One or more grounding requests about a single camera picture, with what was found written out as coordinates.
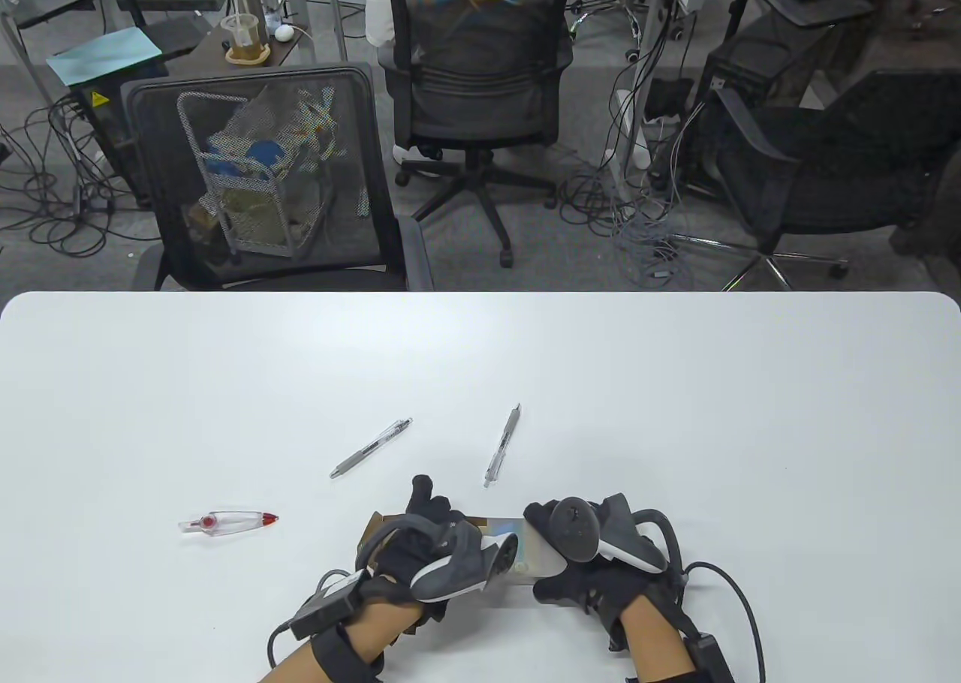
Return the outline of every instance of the sneaker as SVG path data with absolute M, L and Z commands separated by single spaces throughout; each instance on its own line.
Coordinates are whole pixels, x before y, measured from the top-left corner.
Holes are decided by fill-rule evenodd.
M 417 146 L 411 148 L 411 150 L 405 150 L 400 145 L 394 145 L 393 149 L 394 162 L 400 165 L 404 161 L 433 161 L 434 158 L 428 158 L 426 155 L 422 155 Z M 436 173 L 425 173 L 422 171 L 417 172 L 418 175 L 423 175 L 426 178 L 439 178 Z

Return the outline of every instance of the gray pen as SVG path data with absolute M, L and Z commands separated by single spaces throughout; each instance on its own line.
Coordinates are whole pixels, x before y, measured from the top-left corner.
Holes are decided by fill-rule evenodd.
M 508 424 L 504 426 L 504 432 L 501 433 L 501 443 L 497 446 L 497 453 L 494 453 L 490 466 L 487 466 L 487 472 L 484 474 L 484 488 L 497 480 L 497 474 L 501 471 L 501 463 L 504 462 L 504 455 L 508 452 L 508 443 L 511 442 L 511 436 L 514 435 L 514 429 L 517 428 L 519 419 L 521 419 L 521 404 L 517 404 L 517 408 L 511 410 Z
M 371 453 L 374 453 L 374 450 L 384 446 L 385 443 L 390 442 L 399 434 L 403 433 L 409 428 L 409 426 L 411 426 L 411 423 L 413 422 L 413 418 L 395 422 L 390 428 L 384 430 L 384 432 L 378 435 L 377 439 L 375 439 L 373 443 L 361 447 L 361 449 L 354 453 L 353 456 L 350 456 L 341 462 L 339 466 L 334 468 L 332 473 L 330 473 L 330 477 L 343 476 L 343 474 L 347 473 L 347 471 L 356 466 L 357 463 L 360 463 L 361 460 L 364 460 L 364 458 L 370 456 Z

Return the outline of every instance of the clear pen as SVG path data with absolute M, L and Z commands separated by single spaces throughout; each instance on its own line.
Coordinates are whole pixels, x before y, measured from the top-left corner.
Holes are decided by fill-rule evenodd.
M 517 408 L 511 410 L 511 415 L 508 416 L 508 424 L 504 426 L 504 432 L 501 433 L 501 443 L 497 446 L 497 452 L 491 458 L 490 466 L 487 466 L 487 472 L 484 474 L 484 488 L 497 480 L 498 473 L 501 471 L 501 463 L 504 462 L 504 455 L 508 452 L 508 443 L 511 442 L 511 436 L 514 435 L 514 429 L 517 428 L 517 421 L 520 418 L 521 404 L 517 404 Z
M 370 454 L 374 453 L 379 447 L 384 446 L 386 443 L 389 443 L 391 440 L 396 438 L 399 434 L 403 433 L 409 428 L 409 426 L 411 426 L 411 423 L 413 422 L 413 418 L 395 422 L 392 426 L 390 426 L 390 428 L 384 430 L 384 432 L 378 435 L 373 443 L 369 443 L 366 446 L 361 447 L 361 449 L 354 453 L 353 456 L 341 461 L 337 467 L 330 472 L 330 477 L 343 476 L 343 474 L 347 473 L 347 471 L 356 466 L 357 463 L 360 463 L 361 460 L 364 460 L 364 458 L 370 456 Z
M 182 533 L 206 533 L 206 535 L 231 535 L 274 525 L 278 517 L 273 513 L 253 510 L 214 510 L 196 521 L 184 521 L 179 525 Z

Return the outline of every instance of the black glove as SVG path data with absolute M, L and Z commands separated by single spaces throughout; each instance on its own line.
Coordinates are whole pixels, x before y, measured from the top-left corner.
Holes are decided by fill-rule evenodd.
M 550 539 L 548 521 L 556 505 L 557 501 L 530 504 L 524 510 L 525 520 L 555 549 L 556 546 Z M 603 515 L 600 505 L 591 505 L 598 511 L 598 515 Z M 649 587 L 656 586 L 662 577 L 644 573 L 627 563 L 607 560 L 599 555 L 586 563 L 574 563 L 568 559 L 563 573 L 538 580 L 534 592 L 539 603 L 569 600 L 583 608 L 586 613 L 589 610 L 595 611 L 610 636 L 610 649 L 623 650 L 628 644 L 624 626 L 620 622 L 624 608 L 639 596 L 643 596 Z
M 415 476 L 411 486 L 413 490 L 406 513 L 413 513 L 442 525 L 464 519 L 463 513 L 450 508 L 450 501 L 445 495 L 432 495 L 433 481 L 429 476 Z M 423 566 L 440 557 L 441 555 L 433 550 L 432 540 L 428 536 L 417 530 L 398 530 L 387 539 L 384 548 L 375 556 L 374 573 L 378 576 L 390 576 L 399 584 L 409 587 L 413 576 L 416 576 Z M 428 618 L 442 620 L 446 611 L 446 600 L 423 605 L 423 617 L 417 626 L 425 624 Z

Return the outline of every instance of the cardboard box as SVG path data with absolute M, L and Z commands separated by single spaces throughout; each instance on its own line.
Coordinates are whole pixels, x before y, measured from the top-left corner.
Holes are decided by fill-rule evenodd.
M 399 518 L 399 514 L 384 516 L 374 512 L 370 521 L 367 522 L 367 528 L 364 528 L 363 535 L 360 536 L 357 550 L 360 550 L 360 547 L 374 536 L 381 525 L 395 518 Z M 467 521 L 473 522 L 480 528 L 483 535 L 517 534 L 517 557 L 514 559 L 514 566 L 504 576 L 506 583 L 532 585 L 538 578 L 556 576 L 566 566 L 562 556 L 556 550 L 550 548 L 538 532 L 531 528 L 531 524 L 523 518 L 474 518 L 468 516 Z

